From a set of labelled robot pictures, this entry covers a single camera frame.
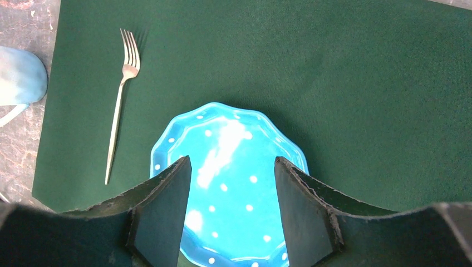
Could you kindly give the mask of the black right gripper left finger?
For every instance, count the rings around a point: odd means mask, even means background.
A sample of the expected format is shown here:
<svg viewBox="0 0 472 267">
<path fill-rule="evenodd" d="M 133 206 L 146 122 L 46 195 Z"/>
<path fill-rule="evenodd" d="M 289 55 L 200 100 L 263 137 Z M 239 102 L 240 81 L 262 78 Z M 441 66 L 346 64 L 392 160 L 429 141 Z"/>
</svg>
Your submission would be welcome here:
<svg viewBox="0 0 472 267">
<path fill-rule="evenodd" d="M 177 266 L 189 156 L 86 210 L 1 203 L 2 266 Z"/>
</svg>

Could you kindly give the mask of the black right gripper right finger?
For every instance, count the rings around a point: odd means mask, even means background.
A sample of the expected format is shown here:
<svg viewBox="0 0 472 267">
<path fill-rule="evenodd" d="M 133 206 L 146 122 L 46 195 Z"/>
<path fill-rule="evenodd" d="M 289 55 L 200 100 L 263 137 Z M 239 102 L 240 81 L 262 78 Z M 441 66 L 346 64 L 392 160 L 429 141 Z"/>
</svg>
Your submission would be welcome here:
<svg viewBox="0 0 472 267">
<path fill-rule="evenodd" d="M 470 266 L 471 203 L 395 212 L 274 163 L 290 266 Z"/>
</svg>

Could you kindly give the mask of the blue polka dot plate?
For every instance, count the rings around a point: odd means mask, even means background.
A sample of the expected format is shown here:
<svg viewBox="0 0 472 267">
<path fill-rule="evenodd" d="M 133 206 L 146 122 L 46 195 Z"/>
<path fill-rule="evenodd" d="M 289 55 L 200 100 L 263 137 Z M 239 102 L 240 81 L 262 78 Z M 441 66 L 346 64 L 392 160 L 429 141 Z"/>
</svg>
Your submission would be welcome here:
<svg viewBox="0 0 472 267">
<path fill-rule="evenodd" d="M 302 150 L 263 113 L 207 103 L 175 116 L 150 153 L 150 176 L 189 156 L 180 251 L 185 266 L 288 266 L 274 175 Z"/>
</svg>

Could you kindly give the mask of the dark green cloth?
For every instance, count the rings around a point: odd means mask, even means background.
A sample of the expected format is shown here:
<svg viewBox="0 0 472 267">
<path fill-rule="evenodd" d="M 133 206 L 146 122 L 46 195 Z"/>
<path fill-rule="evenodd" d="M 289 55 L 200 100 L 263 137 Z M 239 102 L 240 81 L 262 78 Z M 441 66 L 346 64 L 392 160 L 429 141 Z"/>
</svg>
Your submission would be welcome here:
<svg viewBox="0 0 472 267">
<path fill-rule="evenodd" d="M 105 185 L 120 28 L 141 69 Z M 134 186 L 170 119 L 212 101 L 268 115 L 369 204 L 471 200 L 471 12 L 430 1 L 62 1 L 33 197 L 63 212 Z"/>
</svg>

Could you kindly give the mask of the silver fork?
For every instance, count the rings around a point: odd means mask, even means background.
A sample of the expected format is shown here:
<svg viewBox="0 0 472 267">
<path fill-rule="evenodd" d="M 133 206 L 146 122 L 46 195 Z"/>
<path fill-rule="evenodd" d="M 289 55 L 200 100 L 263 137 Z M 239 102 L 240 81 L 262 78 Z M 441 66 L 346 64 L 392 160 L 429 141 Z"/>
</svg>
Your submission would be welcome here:
<svg viewBox="0 0 472 267">
<path fill-rule="evenodd" d="M 122 79 L 117 92 L 111 125 L 104 179 L 105 185 L 108 185 L 110 182 L 112 168 L 115 160 L 115 151 L 117 139 L 119 136 L 122 106 L 124 102 L 125 85 L 128 80 L 137 77 L 141 69 L 141 59 L 134 34 L 131 31 L 122 28 L 120 28 L 120 34 L 124 46 L 124 62 L 122 65 Z"/>
</svg>

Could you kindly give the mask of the white blue mug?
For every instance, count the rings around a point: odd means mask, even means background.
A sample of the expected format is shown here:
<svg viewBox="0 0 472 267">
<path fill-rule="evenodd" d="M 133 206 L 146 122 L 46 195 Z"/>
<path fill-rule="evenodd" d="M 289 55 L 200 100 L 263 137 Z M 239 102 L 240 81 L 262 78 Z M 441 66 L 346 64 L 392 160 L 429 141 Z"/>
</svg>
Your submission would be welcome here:
<svg viewBox="0 0 472 267">
<path fill-rule="evenodd" d="M 8 124 L 47 92 L 48 75 L 43 62 L 33 53 L 1 46 L 1 106 L 13 109 L 1 117 Z"/>
</svg>

